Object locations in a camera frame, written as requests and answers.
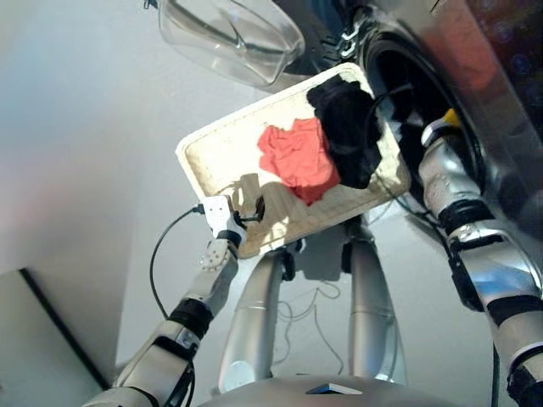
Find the black garment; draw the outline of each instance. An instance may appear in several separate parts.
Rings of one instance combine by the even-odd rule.
[[[339,75],[307,92],[307,101],[315,108],[328,143],[328,154],[338,169],[341,183],[364,189],[381,162],[377,140],[381,137],[372,113],[368,134],[364,122],[373,105],[369,93],[359,82],[347,82]]]

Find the white wall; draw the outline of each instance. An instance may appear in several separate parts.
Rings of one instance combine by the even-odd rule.
[[[0,405],[74,407],[99,391],[26,283],[0,276]]]
[[[256,95],[176,54],[142,4],[8,2],[0,13],[0,272],[36,270],[109,377],[130,258],[148,256],[194,201],[177,142]],[[187,253],[197,236],[206,230],[191,231]]]

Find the laundry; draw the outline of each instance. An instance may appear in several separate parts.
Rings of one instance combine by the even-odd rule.
[[[339,75],[307,92],[307,101],[322,123],[328,155],[338,169],[341,183],[364,189],[381,162],[377,141],[381,134],[373,113],[367,134],[364,122],[373,105],[372,96],[360,82],[347,82]]]
[[[311,205],[339,184],[339,174],[328,157],[327,138],[319,119],[296,119],[290,130],[270,125],[260,136],[264,153],[260,167],[281,178],[283,185]]]

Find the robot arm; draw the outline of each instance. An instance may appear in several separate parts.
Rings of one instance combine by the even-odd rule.
[[[161,407],[185,397],[192,380],[192,360],[210,322],[227,301],[238,272],[238,247],[246,236],[229,197],[205,198],[203,205],[215,239],[200,260],[192,286],[137,351],[113,388],[84,407]]]
[[[423,136],[424,203],[445,227],[452,279],[462,302],[485,312],[507,372],[509,395],[524,406],[543,399],[540,271],[495,220],[449,142]]]

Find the dirty white tray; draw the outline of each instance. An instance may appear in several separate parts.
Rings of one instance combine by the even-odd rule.
[[[239,250],[241,258],[279,248],[390,200],[389,193],[373,175],[365,190],[337,185],[321,201],[307,207],[277,176],[259,167],[262,152],[257,142],[265,128],[276,125],[289,129],[294,119],[314,117],[306,93],[337,74],[345,81],[359,81],[361,88],[370,92],[357,65],[341,64],[230,114],[179,143],[177,157],[199,198],[226,194],[232,198],[235,209],[248,214],[254,211],[256,199],[264,195],[264,220],[249,224],[247,242]],[[409,187],[409,175],[386,123],[378,147],[383,159],[377,173],[394,195],[400,195]]]

